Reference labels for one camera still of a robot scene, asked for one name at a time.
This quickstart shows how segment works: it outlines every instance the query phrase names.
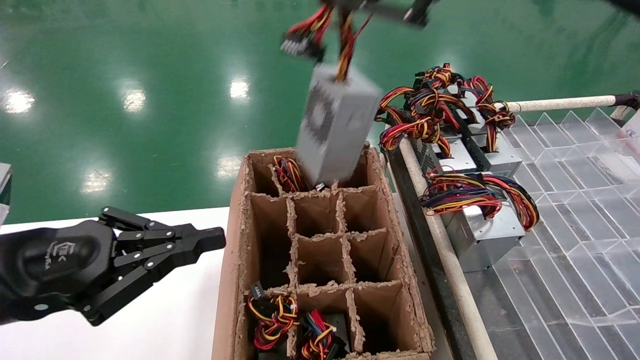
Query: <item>wire harness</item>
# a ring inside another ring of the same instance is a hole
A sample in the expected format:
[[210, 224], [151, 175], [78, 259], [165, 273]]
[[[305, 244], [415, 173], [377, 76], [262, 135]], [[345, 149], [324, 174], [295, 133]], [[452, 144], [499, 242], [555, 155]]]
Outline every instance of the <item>wire harness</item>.
[[307, 185], [302, 179], [302, 172], [295, 160], [283, 156], [274, 156], [273, 161], [275, 163], [273, 168], [276, 171], [276, 177], [284, 191], [291, 193], [305, 192], [307, 190]]
[[308, 341], [302, 346], [301, 354], [307, 360], [332, 360], [346, 356], [345, 342], [335, 335], [335, 326], [324, 321], [316, 309], [306, 313], [301, 323], [307, 328]]
[[[451, 85], [458, 86], [456, 94], [445, 92]], [[450, 158], [449, 142], [442, 136], [440, 128], [450, 126], [455, 133], [461, 133], [461, 125], [453, 115], [454, 111], [462, 111], [469, 124], [478, 123], [475, 113], [461, 100], [466, 91], [476, 96], [476, 108], [486, 124], [484, 152], [497, 152], [498, 130], [513, 125], [515, 116], [505, 102], [493, 100], [493, 85], [488, 84], [484, 77], [465, 79], [454, 72], [449, 63], [416, 73], [413, 87], [397, 87], [382, 98], [375, 121], [385, 122], [391, 128], [380, 134], [380, 149], [392, 151], [402, 137], [410, 136], [438, 144], [445, 158]], [[406, 114], [390, 105], [402, 95]]]
[[331, 25], [333, 7], [327, 4], [307, 20], [299, 22], [284, 33], [280, 50], [293, 55], [321, 62], [324, 58], [322, 45], [324, 33]]
[[504, 191], [511, 199], [518, 219], [529, 232], [538, 223], [540, 214], [536, 202], [516, 181], [493, 174], [426, 174], [429, 186], [419, 198], [423, 207], [435, 214], [479, 206], [485, 218], [493, 218], [502, 208], [495, 196]]
[[250, 295], [247, 307], [258, 320], [253, 344], [259, 350], [273, 350], [298, 322], [298, 305], [292, 297], [279, 295], [268, 299]]

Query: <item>black robotic gripper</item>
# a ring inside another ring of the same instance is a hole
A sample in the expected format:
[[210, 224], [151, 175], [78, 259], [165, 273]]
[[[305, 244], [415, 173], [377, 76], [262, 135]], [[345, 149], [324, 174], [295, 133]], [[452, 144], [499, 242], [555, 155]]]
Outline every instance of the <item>black robotic gripper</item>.
[[98, 221], [0, 235], [0, 325], [67, 309], [100, 325], [174, 268], [225, 245], [220, 227], [168, 226], [111, 206]]

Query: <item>wire bundle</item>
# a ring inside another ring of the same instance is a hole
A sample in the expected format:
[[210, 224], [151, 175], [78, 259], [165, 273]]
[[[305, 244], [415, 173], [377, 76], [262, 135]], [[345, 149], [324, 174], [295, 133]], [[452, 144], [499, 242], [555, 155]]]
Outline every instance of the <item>wire bundle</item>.
[[423, 117], [420, 120], [409, 123], [400, 123], [380, 134], [380, 147], [384, 151], [395, 149], [404, 135], [414, 139], [424, 140], [427, 143], [437, 143], [446, 158], [451, 156], [449, 142], [441, 136], [439, 121], [431, 117]]
[[484, 182], [504, 190], [509, 195], [518, 215], [518, 219], [525, 231], [529, 232], [538, 223], [540, 214], [536, 202], [533, 201], [527, 190], [508, 177], [483, 174]]
[[322, 5], [320, 9], [307, 20], [299, 22], [289, 28], [288, 34], [297, 34], [302, 38], [310, 38], [310, 40], [320, 46], [324, 33], [331, 24], [331, 17], [333, 15], [333, 7], [328, 5]]
[[305, 192], [307, 185], [302, 180], [300, 167], [291, 158], [285, 158], [283, 156], [274, 156], [275, 162], [274, 169], [276, 170], [276, 176], [278, 182], [282, 185], [282, 188], [286, 192]]
[[280, 338], [287, 334], [293, 325], [299, 325], [298, 305], [292, 297], [279, 295], [271, 299], [270, 304], [274, 305], [276, 311], [272, 315], [259, 311], [259, 306], [253, 297], [247, 300], [249, 310], [258, 319], [258, 326], [255, 328], [253, 344], [260, 350], [267, 351], [275, 348], [280, 342]]
[[464, 174], [427, 174], [430, 185], [419, 197], [420, 205], [435, 214], [450, 213], [478, 206], [485, 218], [493, 218], [502, 203], [483, 183]]
[[453, 117], [448, 105], [453, 108], [460, 109], [468, 119], [477, 122], [474, 113], [465, 105], [464, 102], [449, 95], [443, 94], [433, 88], [424, 88], [416, 92], [408, 104], [411, 107], [413, 117], [430, 116], [432, 114], [441, 113], [442, 121], [448, 123], [457, 132], [460, 128], [458, 121]]
[[302, 357], [304, 359], [325, 360], [333, 345], [333, 332], [335, 327], [324, 322], [320, 312], [313, 310], [305, 314], [305, 320], [309, 328], [309, 341], [302, 346]]
[[337, 82], [341, 83], [347, 79], [347, 73], [349, 72], [353, 51], [356, 46], [356, 39], [360, 36], [369, 21], [371, 21], [372, 16], [373, 15], [370, 15], [367, 20], [365, 20], [357, 33], [353, 33], [353, 12], [347, 10], [340, 11], [340, 54], [338, 56], [338, 73], [335, 76]]
[[[389, 105], [392, 100], [399, 97], [400, 95], [412, 93], [414, 93], [413, 88], [401, 86], [388, 92], [380, 101], [380, 108], [378, 110], [378, 113], [382, 114], [386, 112], [394, 120], [392, 123], [389, 123], [381, 117], [376, 117], [376, 121], [387, 122], [389, 125], [391, 125], [390, 128], [384, 130], [384, 132], [380, 134], [381, 148], [385, 151], [391, 151], [395, 149], [400, 139], [402, 139], [402, 136], [407, 134], [415, 139], [424, 140], [427, 143], [437, 143], [438, 146], [440, 146], [440, 150], [442, 151], [443, 155], [446, 158], [451, 157], [451, 146], [449, 145], [449, 142], [441, 136], [440, 132], [439, 123], [442, 121], [442, 119], [436, 119], [434, 117], [418, 114], [415, 110], [415, 107], [412, 106], [412, 119], [416, 120], [413, 122], [405, 123], [403, 122], [403, 118], [399, 110]], [[432, 91], [431, 97], [435, 99], [435, 102], [437, 102], [438, 98], [441, 95], [443, 94], [439, 94], [437, 92], [433, 93]], [[415, 102], [421, 98], [419, 97], [416, 100], [415, 97], [412, 97], [411, 99], [413, 100], [413, 102]]]
[[451, 86], [457, 79], [462, 76], [451, 70], [451, 64], [444, 63], [441, 67], [434, 66], [424, 72], [422, 83], [429, 83], [429, 87], [435, 90], [443, 90]]
[[515, 115], [509, 111], [505, 102], [503, 108], [498, 110], [493, 100], [493, 85], [486, 82], [482, 76], [474, 76], [465, 82], [466, 89], [473, 92], [476, 99], [476, 108], [484, 117], [486, 124], [486, 151], [496, 152], [498, 129], [505, 129], [516, 121]]

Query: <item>cardboard compartment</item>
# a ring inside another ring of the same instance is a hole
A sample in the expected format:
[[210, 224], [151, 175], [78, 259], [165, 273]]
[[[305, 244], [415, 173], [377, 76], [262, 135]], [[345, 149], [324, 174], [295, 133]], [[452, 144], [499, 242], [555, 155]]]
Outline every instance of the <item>cardboard compartment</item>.
[[322, 192], [292, 199], [296, 212], [296, 233], [311, 238], [318, 234], [338, 232], [334, 195]]
[[[317, 309], [321, 315], [344, 315], [346, 321], [346, 330], [344, 332], [337, 331], [336, 334], [342, 338], [348, 344], [349, 353], [356, 352], [361, 349], [354, 349], [354, 340], [362, 332], [362, 328], [358, 325], [356, 319], [356, 309], [353, 302], [353, 290], [334, 288], [329, 291], [318, 292], [313, 288], [303, 288], [298, 292], [298, 306], [302, 313], [306, 313]], [[308, 336], [305, 336], [305, 329], [301, 326], [298, 327], [296, 333], [297, 344], [296, 351], [300, 354], [302, 346], [309, 340]]]
[[358, 282], [385, 282], [400, 280], [401, 259], [397, 255], [398, 240], [386, 230], [376, 230], [365, 234], [350, 234], [349, 256], [355, 268]]
[[358, 159], [358, 165], [349, 179], [338, 182], [339, 188], [362, 188], [376, 183], [372, 169], [373, 161], [369, 161], [369, 152], [364, 151]]
[[343, 191], [347, 231], [366, 233], [388, 227], [387, 203], [379, 200], [381, 195], [377, 186]]
[[[266, 291], [266, 294], [269, 298], [275, 298], [279, 295], [293, 297], [296, 298], [295, 294], [289, 290], [282, 289], [270, 289]], [[249, 291], [246, 291], [244, 294], [244, 300], [249, 296]], [[247, 308], [246, 305], [242, 305], [239, 307], [240, 315], [238, 316], [238, 326], [241, 333], [246, 334], [246, 336], [240, 336], [240, 342], [246, 342], [245, 346], [248, 350], [242, 351], [240, 354], [236, 356], [236, 359], [247, 359], [253, 360], [257, 357], [258, 350], [253, 345], [253, 338], [255, 337], [255, 329], [258, 326], [258, 319], [256, 319], [255, 315]], [[275, 351], [281, 354], [294, 354], [295, 348], [290, 349], [289, 343], [295, 340], [294, 333], [290, 330], [286, 335], [283, 335], [280, 338], [280, 343], [276, 346]]]
[[249, 251], [245, 266], [249, 285], [260, 281], [265, 289], [289, 284], [286, 271], [291, 263], [291, 240], [287, 234], [287, 199], [261, 194], [250, 198], [253, 229], [249, 231]]
[[353, 274], [345, 266], [340, 236], [326, 236], [309, 240], [298, 238], [298, 282], [327, 285], [353, 282]]
[[[242, 162], [212, 359], [256, 360], [257, 321], [245, 296], [258, 280], [268, 295], [296, 297], [301, 312], [346, 313], [350, 359], [429, 359], [433, 339], [378, 153], [366, 149], [352, 178], [329, 190], [284, 193], [270, 166], [294, 153], [253, 151]], [[289, 359], [300, 358], [303, 341], [298, 327], [289, 331]]]
[[412, 301], [400, 282], [367, 284], [356, 288], [355, 305], [364, 331], [363, 351], [418, 350]]
[[[283, 149], [282, 151], [274, 152], [269, 155], [249, 155], [249, 158], [252, 160], [253, 167], [256, 168], [254, 170], [256, 177], [256, 192], [266, 193], [271, 196], [283, 195], [285, 192], [278, 182], [278, 177], [276, 175], [274, 165], [275, 160], [274, 156], [283, 156], [285, 158], [292, 158], [298, 163], [298, 167], [300, 168], [300, 174], [302, 177], [302, 181], [306, 184], [307, 191], [315, 191], [315, 184], [312, 184], [306, 173], [305, 169], [302, 167], [302, 164], [298, 162], [296, 158], [296, 152], [292, 149]], [[326, 184], [326, 188], [329, 189], [331, 184]]]
[[278, 197], [282, 192], [282, 187], [278, 184], [273, 170], [273, 157], [249, 155], [249, 164], [248, 191]]

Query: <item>white pole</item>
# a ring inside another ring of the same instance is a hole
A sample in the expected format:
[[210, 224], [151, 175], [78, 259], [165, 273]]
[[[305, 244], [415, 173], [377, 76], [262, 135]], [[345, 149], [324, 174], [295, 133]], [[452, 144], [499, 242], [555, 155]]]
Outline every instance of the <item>white pole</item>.
[[[569, 110], [577, 108], [598, 108], [601, 106], [613, 106], [615, 104], [615, 95], [507, 102], [509, 111], [512, 111], [514, 113], [524, 113], [527, 111]], [[496, 102], [494, 105], [496, 105], [496, 107], [498, 108], [502, 107], [502, 103], [500, 102]]]

